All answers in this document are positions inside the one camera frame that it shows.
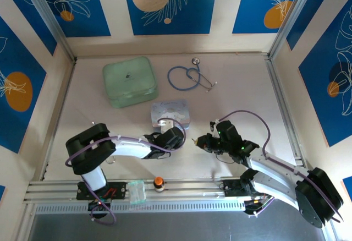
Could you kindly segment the aluminium frame post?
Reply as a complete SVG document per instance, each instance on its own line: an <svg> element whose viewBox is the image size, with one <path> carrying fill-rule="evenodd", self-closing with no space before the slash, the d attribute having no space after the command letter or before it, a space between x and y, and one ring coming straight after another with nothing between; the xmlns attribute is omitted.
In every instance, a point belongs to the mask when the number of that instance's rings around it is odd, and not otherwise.
<svg viewBox="0 0 352 241"><path fill-rule="evenodd" d="M64 53L69 57L69 59L73 62L76 61L76 56L70 48L67 38L60 27L56 17L51 11L49 5L46 0L31 0L37 12L41 16L42 20L45 22L47 28L50 33L56 40L56 42L61 46Z"/></svg>
<svg viewBox="0 0 352 241"><path fill-rule="evenodd" d="M281 45L286 40L287 35L292 29L295 21L297 20L303 6L307 0L293 0L292 5L288 11L287 16L283 20L282 26L279 28L278 33L273 41L273 44L269 51L267 52L268 59L272 61L278 51L281 48Z"/></svg>

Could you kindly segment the aluminium frame rail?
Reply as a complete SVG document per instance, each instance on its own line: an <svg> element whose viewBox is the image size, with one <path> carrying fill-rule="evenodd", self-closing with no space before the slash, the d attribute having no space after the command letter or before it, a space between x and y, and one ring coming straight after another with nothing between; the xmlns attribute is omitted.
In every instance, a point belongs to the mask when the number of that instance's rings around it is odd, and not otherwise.
<svg viewBox="0 0 352 241"><path fill-rule="evenodd" d="M225 179L166 179L164 191L156 192L152 179L143 180L147 201L190 201L190 200L263 200L270 196L288 204L296 204L295 190L281 185L273 179L264 178L254 183L255 190L264 196L226 197L221 189ZM76 192L79 181L41 181L31 182L26 190L24 203L77 202Z"/></svg>

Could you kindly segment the aluminium side rail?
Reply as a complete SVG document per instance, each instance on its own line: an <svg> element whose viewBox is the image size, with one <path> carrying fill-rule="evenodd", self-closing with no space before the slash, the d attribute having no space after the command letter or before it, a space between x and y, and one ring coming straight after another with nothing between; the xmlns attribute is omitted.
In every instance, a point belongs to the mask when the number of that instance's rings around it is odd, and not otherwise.
<svg viewBox="0 0 352 241"><path fill-rule="evenodd" d="M266 57L266 67L269 73L270 80L272 82L272 86L274 89L276 100L278 102L279 110L283 119L290 147L293 152L295 163L298 166L306 167L306 160L302 152L300 141L296 134L287 103L285 101L284 92L282 90L279 77L277 75L274 63L269 57Z"/></svg>
<svg viewBox="0 0 352 241"><path fill-rule="evenodd" d="M45 140L45 144L43 146L43 160L42 166L37 173L37 178L39 181L43 181L45 178L45 174L47 171L47 166L50 160L50 155L54 143L54 139L58 130L59 122L62 116L63 108L65 105L65 101L69 92L69 88L71 85L71 81L73 78L73 74L76 67L76 61L69 67L68 71L65 73L62 86L60 87L60 91L58 93L57 101L53 110L52 118L48 127L47 137Z"/></svg>

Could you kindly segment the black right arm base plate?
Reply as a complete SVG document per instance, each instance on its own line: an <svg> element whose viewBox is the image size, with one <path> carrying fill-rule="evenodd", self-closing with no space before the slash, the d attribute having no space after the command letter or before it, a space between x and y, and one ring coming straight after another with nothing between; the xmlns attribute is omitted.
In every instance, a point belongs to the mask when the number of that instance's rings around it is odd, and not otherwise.
<svg viewBox="0 0 352 241"><path fill-rule="evenodd" d="M221 189L226 197L264 196L264 193L254 189L250 180L245 179L225 179L222 181Z"/></svg>

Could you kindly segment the clear plastic bag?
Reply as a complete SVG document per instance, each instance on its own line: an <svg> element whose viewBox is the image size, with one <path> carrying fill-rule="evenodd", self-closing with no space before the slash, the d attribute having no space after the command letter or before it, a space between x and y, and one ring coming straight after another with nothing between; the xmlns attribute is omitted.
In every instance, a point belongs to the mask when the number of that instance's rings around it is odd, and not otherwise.
<svg viewBox="0 0 352 241"><path fill-rule="evenodd" d="M145 183L143 180L135 180L127 184L131 204L140 204L146 201Z"/></svg>

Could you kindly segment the pastel cartoon tin box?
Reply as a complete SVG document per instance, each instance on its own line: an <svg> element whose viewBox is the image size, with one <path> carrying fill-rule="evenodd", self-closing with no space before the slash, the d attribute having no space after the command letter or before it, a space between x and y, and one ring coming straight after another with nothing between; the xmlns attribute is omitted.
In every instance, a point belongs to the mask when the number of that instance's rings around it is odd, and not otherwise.
<svg viewBox="0 0 352 241"><path fill-rule="evenodd" d="M185 99L174 101L155 102L151 105L151 124L158 127L160 118L171 118L178 121L184 129L189 129L190 113L188 102Z"/></svg>

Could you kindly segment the green square plastic container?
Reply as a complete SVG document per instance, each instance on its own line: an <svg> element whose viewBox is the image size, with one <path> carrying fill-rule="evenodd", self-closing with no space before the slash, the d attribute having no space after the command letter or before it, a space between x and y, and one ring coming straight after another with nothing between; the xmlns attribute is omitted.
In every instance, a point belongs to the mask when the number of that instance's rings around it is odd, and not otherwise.
<svg viewBox="0 0 352 241"><path fill-rule="evenodd" d="M107 64L102 74L105 92L114 108L154 100L159 95L157 77L146 57Z"/></svg>

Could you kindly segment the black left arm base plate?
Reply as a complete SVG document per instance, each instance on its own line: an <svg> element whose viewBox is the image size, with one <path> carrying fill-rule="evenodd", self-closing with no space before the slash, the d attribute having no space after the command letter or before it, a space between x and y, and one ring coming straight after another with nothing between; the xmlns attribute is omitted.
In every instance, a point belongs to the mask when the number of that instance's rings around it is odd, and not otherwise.
<svg viewBox="0 0 352 241"><path fill-rule="evenodd" d="M107 184L98 190L95 190L94 193L100 199L111 199L111 200L123 200L127 192L126 182L107 182ZM96 197L88 190L84 182L78 183L78 189L76 192L77 200L95 200Z"/></svg>

